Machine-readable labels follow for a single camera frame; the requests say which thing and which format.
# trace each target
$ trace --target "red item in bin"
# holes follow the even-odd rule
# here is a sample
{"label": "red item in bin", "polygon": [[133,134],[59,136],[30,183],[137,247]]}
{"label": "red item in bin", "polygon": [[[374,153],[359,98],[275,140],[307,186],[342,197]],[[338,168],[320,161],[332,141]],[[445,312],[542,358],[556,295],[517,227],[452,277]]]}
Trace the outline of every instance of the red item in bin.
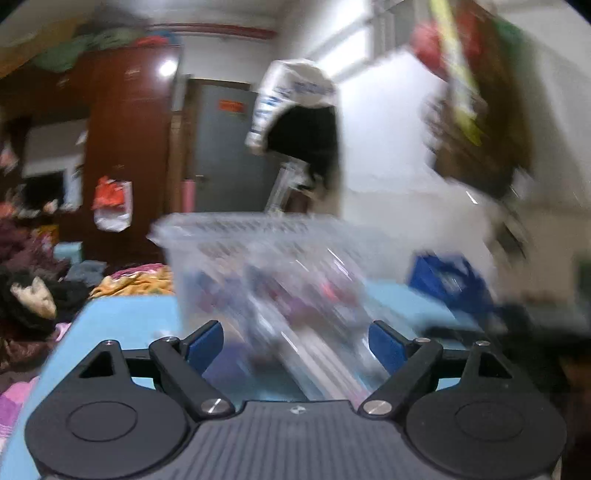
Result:
{"label": "red item in bin", "polygon": [[101,177],[95,189],[95,201],[92,203],[92,209],[124,206],[125,193],[123,187],[117,181]]}

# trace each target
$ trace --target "orange sticker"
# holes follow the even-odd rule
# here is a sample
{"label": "orange sticker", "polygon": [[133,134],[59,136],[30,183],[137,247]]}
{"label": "orange sticker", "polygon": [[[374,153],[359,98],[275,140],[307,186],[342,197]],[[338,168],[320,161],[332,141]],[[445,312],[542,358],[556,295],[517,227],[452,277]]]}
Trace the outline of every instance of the orange sticker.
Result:
{"label": "orange sticker", "polygon": [[220,100],[219,109],[224,112],[244,113],[244,103],[234,100]]}

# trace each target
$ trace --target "gray cloth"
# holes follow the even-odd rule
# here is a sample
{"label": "gray cloth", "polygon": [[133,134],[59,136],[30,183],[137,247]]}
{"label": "gray cloth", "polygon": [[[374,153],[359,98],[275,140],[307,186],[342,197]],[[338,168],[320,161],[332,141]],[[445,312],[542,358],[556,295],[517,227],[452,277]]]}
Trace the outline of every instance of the gray cloth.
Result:
{"label": "gray cloth", "polygon": [[96,260],[84,260],[72,265],[66,275],[66,280],[81,281],[87,287],[96,287],[102,282],[107,264]]}

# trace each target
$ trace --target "ceiling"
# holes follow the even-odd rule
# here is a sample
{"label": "ceiling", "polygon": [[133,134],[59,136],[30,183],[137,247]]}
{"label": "ceiling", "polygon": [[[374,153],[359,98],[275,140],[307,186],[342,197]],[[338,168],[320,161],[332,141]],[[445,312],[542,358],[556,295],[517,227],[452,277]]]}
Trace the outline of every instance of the ceiling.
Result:
{"label": "ceiling", "polygon": [[289,0],[3,0],[0,46],[51,22],[89,15],[101,3],[116,5],[154,22],[208,22],[274,28]]}

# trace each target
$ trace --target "blue table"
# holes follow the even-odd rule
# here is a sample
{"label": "blue table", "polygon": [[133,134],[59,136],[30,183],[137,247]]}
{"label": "blue table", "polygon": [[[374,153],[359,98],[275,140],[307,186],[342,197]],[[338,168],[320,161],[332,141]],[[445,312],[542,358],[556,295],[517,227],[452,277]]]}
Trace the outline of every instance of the blue table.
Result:
{"label": "blue table", "polygon": [[[416,336],[412,325],[419,325],[423,320],[439,320],[464,327],[471,324],[470,320],[458,319],[442,304],[421,296],[406,286],[388,282],[373,283],[368,286],[368,292],[404,317],[405,321],[396,322],[392,327],[408,338]],[[14,433],[2,455],[0,480],[39,478],[25,445],[25,423],[45,396],[97,343],[105,339],[116,339],[123,349],[146,348],[163,335],[183,336],[184,330],[175,297],[111,297],[90,302],[47,361],[36,387],[24,404]],[[153,387],[150,380],[134,381]]]}

